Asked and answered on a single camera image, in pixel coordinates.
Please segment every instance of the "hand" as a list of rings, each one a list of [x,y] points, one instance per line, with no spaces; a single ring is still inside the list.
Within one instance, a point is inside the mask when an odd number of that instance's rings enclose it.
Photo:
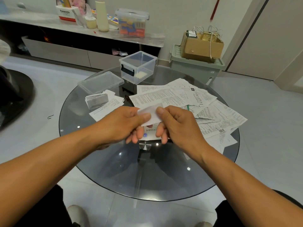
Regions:
[[[156,136],[162,137],[166,144],[168,137],[193,160],[199,158],[197,149],[208,145],[205,141],[194,115],[179,107],[158,107],[157,114],[162,119],[158,125]]]
[[[137,115],[138,110],[137,107],[121,106],[87,129],[93,140],[103,149],[125,138],[126,143],[137,143],[144,134],[141,125],[151,119],[150,113]]]

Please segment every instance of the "gray-green storage bin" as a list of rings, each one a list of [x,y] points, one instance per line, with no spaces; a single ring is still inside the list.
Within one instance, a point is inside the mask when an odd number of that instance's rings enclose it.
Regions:
[[[209,85],[224,68],[225,64],[221,59],[216,59],[214,63],[196,61],[181,57],[179,45],[174,45],[171,50],[171,69],[183,72],[197,80]]]

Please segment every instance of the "forearm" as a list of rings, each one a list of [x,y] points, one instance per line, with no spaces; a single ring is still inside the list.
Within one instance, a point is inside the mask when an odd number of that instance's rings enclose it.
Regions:
[[[13,225],[94,148],[80,130],[1,164],[0,226]]]
[[[213,179],[245,226],[299,226],[303,211],[209,145],[197,163]]]

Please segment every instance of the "fingernail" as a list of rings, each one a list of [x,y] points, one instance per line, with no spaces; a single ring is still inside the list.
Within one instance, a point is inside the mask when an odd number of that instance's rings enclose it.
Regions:
[[[157,113],[158,113],[159,115],[162,115],[163,112],[164,112],[164,108],[163,108],[163,107],[157,107]]]
[[[150,113],[145,113],[145,114],[143,114],[143,118],[144,118],[145,120],[150,119],[150,117],[151,117],[151,114],[150,114]]]

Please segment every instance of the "small jar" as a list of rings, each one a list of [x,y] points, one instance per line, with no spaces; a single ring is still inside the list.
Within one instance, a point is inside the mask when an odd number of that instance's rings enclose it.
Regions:
[[[97,19],[95,17],[85,17],[85,21],[89,29],[95,29],[97,27]]]

